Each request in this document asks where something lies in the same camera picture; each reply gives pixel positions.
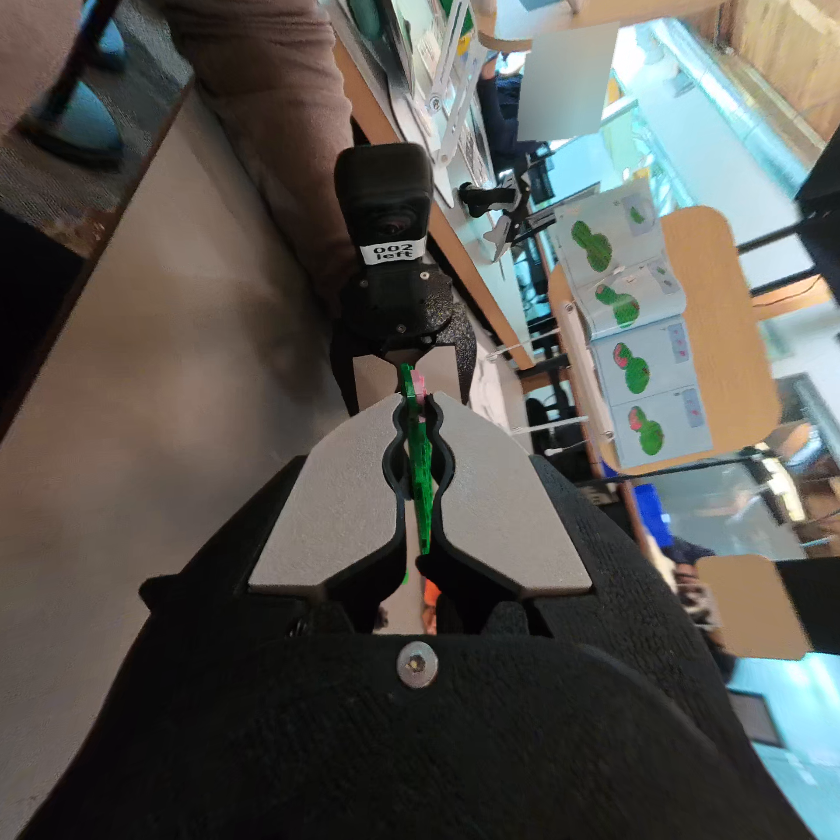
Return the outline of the black panel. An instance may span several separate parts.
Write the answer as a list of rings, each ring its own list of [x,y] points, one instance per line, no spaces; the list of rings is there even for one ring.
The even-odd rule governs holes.
[[[839,655],[839,558],[775,564],[813,650]]]

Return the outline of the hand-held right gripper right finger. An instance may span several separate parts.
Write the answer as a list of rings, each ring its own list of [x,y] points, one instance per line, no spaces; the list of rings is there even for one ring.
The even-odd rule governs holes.
[[[591,576],[525,449],[445,392],[427,405],[443,460],[427,577],[453,599],[587,593]]]

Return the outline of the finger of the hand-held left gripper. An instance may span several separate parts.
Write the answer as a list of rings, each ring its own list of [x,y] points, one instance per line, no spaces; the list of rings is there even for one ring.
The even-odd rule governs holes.
[[[415,364],[416,376],[422,379],[425,394],[443,392],[461,402],[459,370],[454,346],[437,346],[426,352]]]
[[[390,399],[392,407],[403,402],[399,368],[391,361],[366,354],[353,358],[353,385],[358,412]]]

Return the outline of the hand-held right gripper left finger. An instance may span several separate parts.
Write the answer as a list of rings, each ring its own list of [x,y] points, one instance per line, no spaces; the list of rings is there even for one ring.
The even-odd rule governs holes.
[[[388,395],[314,446],[248,578],[252,592],[389,597],[401,586],[404,499],[386,457],[403,442],[402,407]]]

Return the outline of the green lego baseplate assembly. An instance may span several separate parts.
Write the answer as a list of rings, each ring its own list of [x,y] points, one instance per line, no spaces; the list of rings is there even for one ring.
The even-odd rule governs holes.
[[[434,508],[433,449],[427,435],[424,376],[407,363],[400,365],[400,383],[406,399],[406,440],[411,467],[411,485],[416,517],[419,551],[422,556],[431,550]]]

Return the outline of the lego instruction booklet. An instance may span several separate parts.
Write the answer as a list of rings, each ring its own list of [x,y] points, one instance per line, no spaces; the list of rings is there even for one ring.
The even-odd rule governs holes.
[[[684,318],[648,178],[554,211],[549,230],[568,295],[561,324],[595,431],[622,469],[711,450]]]

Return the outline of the silver ventilation duct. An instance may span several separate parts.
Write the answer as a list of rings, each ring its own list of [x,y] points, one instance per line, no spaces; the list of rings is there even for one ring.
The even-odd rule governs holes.
[[[794,199],[826,141],[739,56],[715,49],[677,18],[655,20],[652,29],[759,168]]]

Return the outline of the wooden board stand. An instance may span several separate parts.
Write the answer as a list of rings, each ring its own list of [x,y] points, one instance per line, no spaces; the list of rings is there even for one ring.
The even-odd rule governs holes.
[[[577,350],[561,334],[578,414],[590,441],[591,462],[620,475],[637,477],[734,453],[766,438],[781,418],[770,363],[758,329],[739,254],[727,219],[708,206],[681,208],[660,218],[667,254],[686,296],[686,319],[711,448],[695,455],[667,458],[651,465],[622,468],[616,448],[597,427],[587,374],[574,367]]]

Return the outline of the white articulated stand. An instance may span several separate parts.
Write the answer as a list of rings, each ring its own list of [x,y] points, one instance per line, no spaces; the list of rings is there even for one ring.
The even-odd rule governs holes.
[[[449,169],[469,116],[487,50],[468,1],[379,2],[395,69],[387,72],[388,96],[404,141],[421,145],[433,167],[437,194],[455,205]]]

